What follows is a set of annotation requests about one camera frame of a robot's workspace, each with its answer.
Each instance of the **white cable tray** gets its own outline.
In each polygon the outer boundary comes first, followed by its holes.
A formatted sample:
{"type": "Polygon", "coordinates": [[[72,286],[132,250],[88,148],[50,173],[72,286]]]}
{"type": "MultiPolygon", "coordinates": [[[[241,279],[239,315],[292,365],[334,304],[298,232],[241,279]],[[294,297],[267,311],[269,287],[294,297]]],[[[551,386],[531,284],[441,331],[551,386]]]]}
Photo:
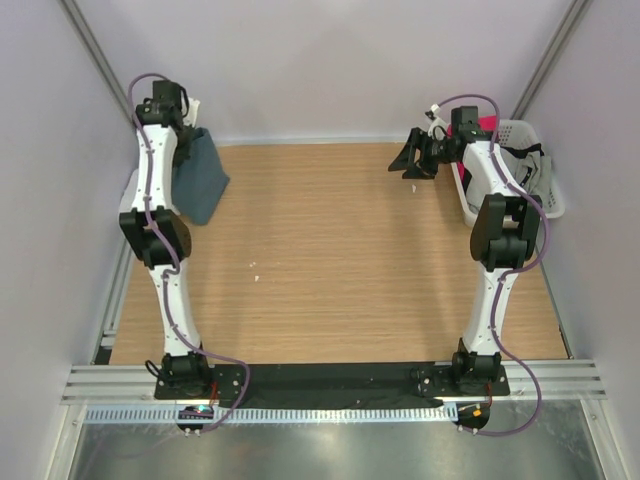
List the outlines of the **white cable tray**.
{"type": "MultiPolygon", "coordinates": [[[[176,423],[187,405],[92,405],[87,409],[85,424],[159,424],[176,423]]],[[[213,418],[179,420],[181,424],[208,424],[227,412],[215,408],[213,418]]],[[[395,410],[262,410],[239,409],[225,423],[256,424],[321,424],[383,422],[451,422],[458,420],[455,403],[438,408],[395,410]]]]}

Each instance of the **wooden table surface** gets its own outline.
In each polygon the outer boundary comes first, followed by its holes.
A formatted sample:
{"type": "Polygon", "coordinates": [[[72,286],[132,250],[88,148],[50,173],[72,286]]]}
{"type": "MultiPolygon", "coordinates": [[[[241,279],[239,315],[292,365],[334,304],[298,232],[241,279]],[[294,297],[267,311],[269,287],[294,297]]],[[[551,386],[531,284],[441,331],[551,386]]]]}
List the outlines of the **wooden table surface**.
{"type": "MultiPolygon", "coordinates": [[[[387,172],[400,147],[220,149],[231,183],[211,222],[190,225],[206,349],[252,363],[451,358],[476,288],[471,229],[449,167],[435,181],[387,172]]],[[[566,358],[539,269],[517,279],[503,339],[523,358],[566,358]]],[[[162,355],[155,289],[136,262],[111,363],[162,355]]]]}

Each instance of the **gray fabric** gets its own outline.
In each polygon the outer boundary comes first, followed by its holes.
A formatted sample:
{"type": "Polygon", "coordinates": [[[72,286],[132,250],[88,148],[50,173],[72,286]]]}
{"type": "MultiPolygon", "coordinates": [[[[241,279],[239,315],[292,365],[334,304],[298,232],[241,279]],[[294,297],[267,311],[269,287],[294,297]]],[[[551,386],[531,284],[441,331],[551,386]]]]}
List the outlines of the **gray fabric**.
{"type": "MultiPolygon", "coordinates": [[[[548,155],[540,155],[540,152],[533,152],[529,153],[526,158],[519,159],[511,155],[511,153],[504,148],[500,149],[500,154],[518,185],[531,195],[539,195],[545,211],[549,211],[551,208],[549,204],[551,191],[551,157],[548,155]]],[[[487,192],[476,192],[475,189],[471,188],[472,184],[473,179],[467,190],[467,203],[469,204],[469,210],[473,213],[478,213],[484,201],[484,195],[487,192]]]]}
{"type": "Polygon", "coordinates": [[[190,158],[173,171],[173,204],[194,224],[206,225],[228,183],[211,134],[206,128],[196,129],[190,158]]]}

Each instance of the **metal plate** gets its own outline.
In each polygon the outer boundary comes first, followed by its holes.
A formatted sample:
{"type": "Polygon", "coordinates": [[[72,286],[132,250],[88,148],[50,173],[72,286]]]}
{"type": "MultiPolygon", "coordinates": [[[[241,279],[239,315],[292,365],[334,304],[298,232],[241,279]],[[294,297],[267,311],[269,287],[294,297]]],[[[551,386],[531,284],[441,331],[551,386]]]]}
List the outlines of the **metal plate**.
{"type": "MultiPolygon", "coordinates": [[[[533,408],[531,401],[495,404],[488,428],[520,425],[533,408]]],[[[545,402],[529,430],[502,439],[474,437],[442,422],[228,426],[199,438],[177,436],[176,430],[85,425],[70,478],[605,478],[579,401],[545,402]],[[135,458],[120,459],[115,452],[135,458]]]]}

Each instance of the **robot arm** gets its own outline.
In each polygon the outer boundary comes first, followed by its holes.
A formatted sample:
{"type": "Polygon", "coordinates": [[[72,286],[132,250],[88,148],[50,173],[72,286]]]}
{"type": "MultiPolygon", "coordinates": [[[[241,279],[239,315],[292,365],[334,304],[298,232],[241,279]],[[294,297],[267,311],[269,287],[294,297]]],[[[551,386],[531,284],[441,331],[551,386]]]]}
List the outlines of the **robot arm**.
{"type": "Polygon", "coordinates": [[[479,270],[476,296],[470,322],[453,356],[452,375],[457,383],[487,384],[499,376],[501,355],[492,332],[500,338],[517,274],[503,280],[502,294],[492,315],[498,282],[504,272],[522,268],[533,255],[540,217],[526,200],[507,188],[509,183],[517,183],[497,144],[494,145],[497,165],[494,164],[490,155],[492,132],[480,128],[478,108],[453,109],[450,135],[446,130],[448,124],[437,116],[438,111],[439,107],[434,105],[426,112],[430,128],[426,132],[420,128],[411,131],[389,170],[405,170],[403,178],[431,179],[439,164],[462,161],[472,175],[474,188],[486,192],[470,242],[471,256],[478,262],[479,270]],[[505,217],[510,217],[511,223],[505,224],[505,217]]]}
{"type": "Polygon", "coordinates": [[[155,369],[156,398],[193,396],[205,393],[210,385],[206,358],[191,348],[202,346],[187,287],[191,235],[171,200],[173,168],[188,160],[198,105],[177,83],[153,82],[153,97],[136,107],[151,150],[138,131],[140,161],[135,195],[130,209],[121,212],[119,218],[136,257],[149,270],[160,304],[165,355],[161,368],[155,369]],[[152,230],[149,218],[174,252],[152,230]]]}

